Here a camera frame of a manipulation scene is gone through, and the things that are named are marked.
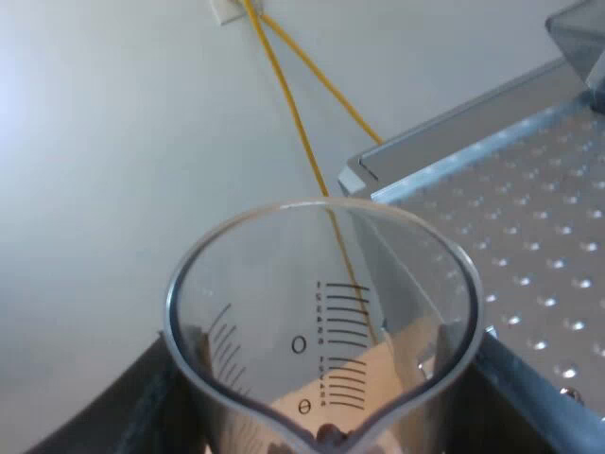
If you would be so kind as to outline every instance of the wall outlet plate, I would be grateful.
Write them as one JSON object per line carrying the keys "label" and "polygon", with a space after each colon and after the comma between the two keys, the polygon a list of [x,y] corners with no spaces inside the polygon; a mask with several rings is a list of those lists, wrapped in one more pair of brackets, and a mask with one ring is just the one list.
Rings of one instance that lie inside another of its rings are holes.
{"label": "wall outlet plate", "polygon": [[[258,12],[262,12],[262,0],[252,0],[252,4]],[[237,0],[210,0],[210,6],[220,26],[246,15],[246,10]]]}

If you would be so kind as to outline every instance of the measuring cup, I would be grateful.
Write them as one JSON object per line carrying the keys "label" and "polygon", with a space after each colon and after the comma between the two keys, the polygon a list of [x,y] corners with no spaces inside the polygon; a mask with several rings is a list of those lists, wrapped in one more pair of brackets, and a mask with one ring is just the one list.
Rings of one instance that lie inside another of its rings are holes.
{"label": "measuring cup", "polygon": [[466,253],[402,210],[274,204],[187,253],[166,341],[215,454],[441,453],[480,292]]}

